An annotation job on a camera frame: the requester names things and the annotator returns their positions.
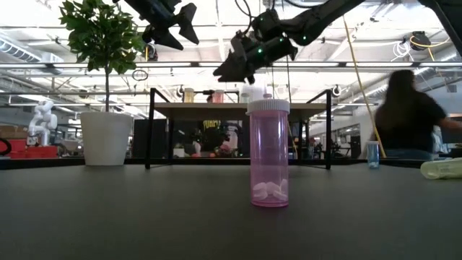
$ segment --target pill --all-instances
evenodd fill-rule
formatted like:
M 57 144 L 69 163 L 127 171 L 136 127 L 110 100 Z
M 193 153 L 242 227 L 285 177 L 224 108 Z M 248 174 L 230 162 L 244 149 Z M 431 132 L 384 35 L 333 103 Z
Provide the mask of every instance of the pill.
M 281 181 L 281 191 L 282 193 L 287 194 L 289 191 L 289 183 L 287 182 L 287 179 L 282 179 Z
M 259 192 L 257 194 L 253 194 L 253 198 L 256 200 L 264 200 L 268 197 L 268 193 L 266 191 Z
M 280 191 L 274 191 L 273 196 L 275 196 L 278 200 L 282 200 L 283 202 L 289 198 L 286 194 L 283 194 Z
M 272 195 L 274 191 L 281 191 L 281 188 L 271 181 L 266 183 L 266 192 L 268 192 L 268 195 Z
M 253 187 L 253 192 L 266 191 L 266 183 L 258 183 Z

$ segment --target pill bottle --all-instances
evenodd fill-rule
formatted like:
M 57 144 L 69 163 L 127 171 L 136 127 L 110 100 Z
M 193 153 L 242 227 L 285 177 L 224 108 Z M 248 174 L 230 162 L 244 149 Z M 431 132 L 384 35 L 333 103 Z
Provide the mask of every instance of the pill bottle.
M 184 90 L 184 103 L 194 103 L 194 89 L 187 87 Z
M 369 169 L 378 169 L 380 154 L 378 152 L 379 144 L 377 141 L 368 141 L 366 143 L 367 148 L 367 166 Z
M 250 116 L 250 194 L 260 207 L 289 203 L 286 100 L 257 100 L 248 104 Z
M 214 94 L 212 95 L 212 103 L 223 103 L 224 96 L 224 90 L 215 90 Z

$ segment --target box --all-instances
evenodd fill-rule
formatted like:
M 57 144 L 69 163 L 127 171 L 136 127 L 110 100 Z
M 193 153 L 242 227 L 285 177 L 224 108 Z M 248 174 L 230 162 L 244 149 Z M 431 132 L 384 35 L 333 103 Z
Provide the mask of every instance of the box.
M 27 127 L 25 126 L 0 126 L 0 137 L 4 139 L 26 139 Z

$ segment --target black shirt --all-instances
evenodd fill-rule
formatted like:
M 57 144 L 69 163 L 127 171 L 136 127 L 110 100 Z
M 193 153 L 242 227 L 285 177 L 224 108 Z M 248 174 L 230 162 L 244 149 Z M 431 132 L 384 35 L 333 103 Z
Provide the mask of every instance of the black shirt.
M 377 131 L 385 149 L 416 149 L 433 152 L 433 127 L 446 117 L 445 111 L 427 94 L 419 93 L 406 123 Z

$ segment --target white bottle cap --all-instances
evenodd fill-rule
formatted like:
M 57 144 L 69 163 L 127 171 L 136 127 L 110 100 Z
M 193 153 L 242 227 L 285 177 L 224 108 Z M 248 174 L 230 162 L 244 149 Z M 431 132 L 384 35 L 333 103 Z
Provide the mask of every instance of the white bottle cap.
M 247 104 L 247 113 L 250 115 L 254 111 L 285 111 L 290 113 L 290 103 L 286 100 L 257 100 Z

